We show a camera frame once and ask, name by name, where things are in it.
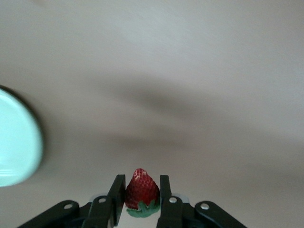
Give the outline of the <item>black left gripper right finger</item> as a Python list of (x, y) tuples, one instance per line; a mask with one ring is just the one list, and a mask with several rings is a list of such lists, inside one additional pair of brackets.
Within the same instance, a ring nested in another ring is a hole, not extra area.
[(161, 215), (156, 228), (247, 228), (211, 201), (200, 201), (194, 207), (186, 197), (171, 192), (168, 175), (160, 176)]

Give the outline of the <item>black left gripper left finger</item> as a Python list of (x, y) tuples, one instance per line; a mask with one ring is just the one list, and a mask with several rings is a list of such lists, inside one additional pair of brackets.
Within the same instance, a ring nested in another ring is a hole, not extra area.
[(117, 175), (107, 194), (84, 206), (65, 200), (50, 207), (19, 228), (114, 228), (124, 206), (125, 175)]

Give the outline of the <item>red toy strawberry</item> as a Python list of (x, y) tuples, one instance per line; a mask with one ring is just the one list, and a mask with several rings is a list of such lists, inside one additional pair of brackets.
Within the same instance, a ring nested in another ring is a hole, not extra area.
[(147, 218), (160, 210), (160, 189), (146, 170), (134, 171), (125, 191), (125, 205), (134, 218)]

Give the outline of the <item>pale green round plate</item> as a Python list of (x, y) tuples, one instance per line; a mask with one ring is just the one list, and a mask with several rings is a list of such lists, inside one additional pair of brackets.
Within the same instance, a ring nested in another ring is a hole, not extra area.
[(30, 105), (0, 85), (0, 187), (19, 184), (38, 169), (44, 135)]

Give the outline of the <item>brown table cover sheet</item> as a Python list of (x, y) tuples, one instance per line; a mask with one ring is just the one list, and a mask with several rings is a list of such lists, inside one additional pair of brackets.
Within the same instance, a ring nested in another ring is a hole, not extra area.
[(136, 168), (248, 228), (304, 228), (304, 0), (0, 0), (0, 85), (46, 134), (0, 228)]

